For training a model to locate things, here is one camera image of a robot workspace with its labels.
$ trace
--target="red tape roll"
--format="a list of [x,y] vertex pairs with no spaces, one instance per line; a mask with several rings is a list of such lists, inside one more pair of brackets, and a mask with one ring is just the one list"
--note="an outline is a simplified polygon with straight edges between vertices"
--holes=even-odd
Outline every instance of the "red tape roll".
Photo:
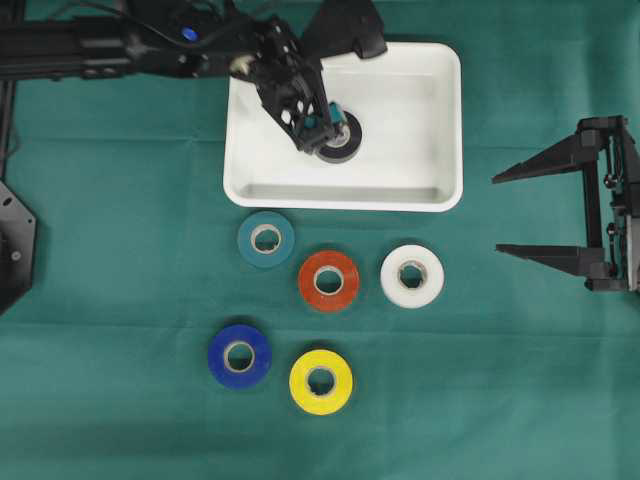
[[[334,293],[325,293],[316,285],[317,277],[323,271],[334,271],[342,284]],[[323,250],[311,255],[298,272],[300,295],[320,312],[333,313],[344,310],[358,295],[360,275],[355,263],[345,254],[334,250]]]

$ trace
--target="blue tape roll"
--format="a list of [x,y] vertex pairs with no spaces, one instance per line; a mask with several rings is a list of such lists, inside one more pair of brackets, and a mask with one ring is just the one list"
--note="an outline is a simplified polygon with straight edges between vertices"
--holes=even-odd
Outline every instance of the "blue tape roll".
[[[257,235],[273,230],[279,236],[278,246],[271,252],[261,252],[255,246]],[[284,262],[296,243],[289,220],[275,212],[258,212],[248,217],[238,230],[238,248],[244,259],[259,268],[271,268]]]
[[[229,350],[237,344],[251,348],[253,361],[243,371],[231,368]],[[267,338],[253,327],[232,325],[222,329],[209,345],[209,370],[222,385],[234,390],[249,388],[260,382],[271,367],[271,348]]]

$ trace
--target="green cloth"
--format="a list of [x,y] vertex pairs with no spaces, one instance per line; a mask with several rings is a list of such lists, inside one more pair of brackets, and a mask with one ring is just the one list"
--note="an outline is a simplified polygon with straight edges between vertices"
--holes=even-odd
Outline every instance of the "green cloth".
[[[61,3],[31,0],[29,15]],[[315,3],[278,13],[299,31]],[[39,232],[34,287],[0,318],[0,478],[640,475],[640,297],[593,294],[494,252],[583,244],[579,175],[490,184],[580,118],[625,114],[640,134],[640,5],[377,5],[390,36],[460,55],[464,198],[445,214],[284,211],[297,245],[270,271],[240,257],[250,211],[222,190],[227,79],[19,85],[7,182]],[[378,281],[406,242],[433,249],[446,271],[443,294],[417,311],[392,305]],[[361,294],[337,315],[297,293],[298,267],[323,246],[361,272]],[[274,352],[246,392],[207,369],[210,339],[234,322],[260,328]],[[356,378],[327,418],[288,391],[293,361],[316,345]]]

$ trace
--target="teal tape roll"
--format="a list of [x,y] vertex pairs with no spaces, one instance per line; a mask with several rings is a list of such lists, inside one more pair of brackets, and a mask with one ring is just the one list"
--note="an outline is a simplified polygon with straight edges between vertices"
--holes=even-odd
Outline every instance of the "teal tape roll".
[[[258,236],[271,231],[277,243],[271,250],[260,250]],[[272,268],[284,262],[293,251],[295,232],[289,220],[276,212],[258,212],[248,217],[238,230],[238,249],[242,257],[258,268]]]

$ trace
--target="plastic tray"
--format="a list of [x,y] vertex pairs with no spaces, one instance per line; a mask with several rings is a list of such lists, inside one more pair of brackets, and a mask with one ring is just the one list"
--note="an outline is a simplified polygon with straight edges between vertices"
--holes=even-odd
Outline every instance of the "plastic tray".
[[443,212],[462,196],[460,60],[434,43],[389,43],[323,62],[327,97],[362,124],[350,161],[298,152],[252,84],[230,80],[224,190],[245,207]]

